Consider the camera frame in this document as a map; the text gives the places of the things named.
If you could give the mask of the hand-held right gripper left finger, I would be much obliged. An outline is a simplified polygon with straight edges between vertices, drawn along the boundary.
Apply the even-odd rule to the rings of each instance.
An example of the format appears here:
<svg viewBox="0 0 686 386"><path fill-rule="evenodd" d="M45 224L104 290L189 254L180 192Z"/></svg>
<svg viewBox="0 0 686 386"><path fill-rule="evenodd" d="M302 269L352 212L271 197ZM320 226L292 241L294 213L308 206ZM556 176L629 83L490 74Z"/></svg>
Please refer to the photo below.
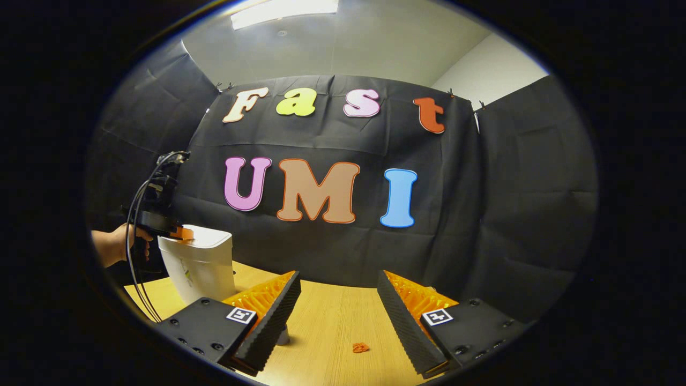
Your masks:
<svg viewBox="0 0 686 386"><path fill-rule="evenodd" d="M300 295L300 273L289 271L225 301L202 296L162 320L158 330L210 362L256 376L264 370Z"/></svg>

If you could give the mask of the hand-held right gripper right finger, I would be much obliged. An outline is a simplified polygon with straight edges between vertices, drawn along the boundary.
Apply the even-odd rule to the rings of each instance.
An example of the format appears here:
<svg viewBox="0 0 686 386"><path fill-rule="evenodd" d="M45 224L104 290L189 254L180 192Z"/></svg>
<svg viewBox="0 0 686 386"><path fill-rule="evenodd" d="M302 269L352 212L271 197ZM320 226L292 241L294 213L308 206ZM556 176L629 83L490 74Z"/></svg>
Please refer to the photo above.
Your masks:
<svg viewBox="0 0 686 386"><path fill-rule="evenodd" d="M528 330L483 300L451 300L387 270L378 274L377 293L415 372L426 380L470 369Z"/></svg>

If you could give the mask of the white desktop garbage bin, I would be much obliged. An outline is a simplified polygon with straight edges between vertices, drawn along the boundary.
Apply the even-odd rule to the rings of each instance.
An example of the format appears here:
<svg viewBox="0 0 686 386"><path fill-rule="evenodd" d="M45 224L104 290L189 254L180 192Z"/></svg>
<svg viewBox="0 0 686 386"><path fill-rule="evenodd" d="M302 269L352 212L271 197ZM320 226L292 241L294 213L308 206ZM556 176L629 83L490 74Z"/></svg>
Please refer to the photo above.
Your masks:
<svg viewBox="0 0 686 386"><path fill-rule="evenodd" d="M230 232L186 224L192 239L159 235L162 261L181 300L190 305L200 298L222 301L237 293Z"/></svg>

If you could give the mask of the wooden desktop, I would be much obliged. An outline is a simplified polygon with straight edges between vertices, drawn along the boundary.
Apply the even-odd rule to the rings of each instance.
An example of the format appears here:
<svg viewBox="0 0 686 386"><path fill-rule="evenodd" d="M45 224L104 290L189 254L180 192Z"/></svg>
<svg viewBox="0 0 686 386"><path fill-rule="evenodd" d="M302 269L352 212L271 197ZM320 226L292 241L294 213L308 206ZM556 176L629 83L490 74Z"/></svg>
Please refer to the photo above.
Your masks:
<svg viewBox="0 0 686 386"><path fill-rule="evenodd" d="M273 349L254 380L269 386L419 386L375 288L301 280L287 322L289 344ZM369 352L353 353L363 342Z"/></svg>

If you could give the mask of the black backdrop cloth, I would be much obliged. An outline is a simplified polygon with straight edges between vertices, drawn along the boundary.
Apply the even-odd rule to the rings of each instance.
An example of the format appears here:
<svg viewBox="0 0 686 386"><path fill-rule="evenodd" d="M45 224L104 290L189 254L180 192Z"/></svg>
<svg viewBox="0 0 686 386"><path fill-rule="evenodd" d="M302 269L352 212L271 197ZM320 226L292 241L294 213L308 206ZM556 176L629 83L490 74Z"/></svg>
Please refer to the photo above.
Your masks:
<svg viewBox="0 0 686 386"><path fill-rule="evenodd" d="M188 151L171 211L236 262L373 287L380 270L529 322L590 244L598 173L554 76L485 108L406 81L266 78L217 91L184 44L115 88L86 157L92 227L125 221L157 159Z"/></svg>

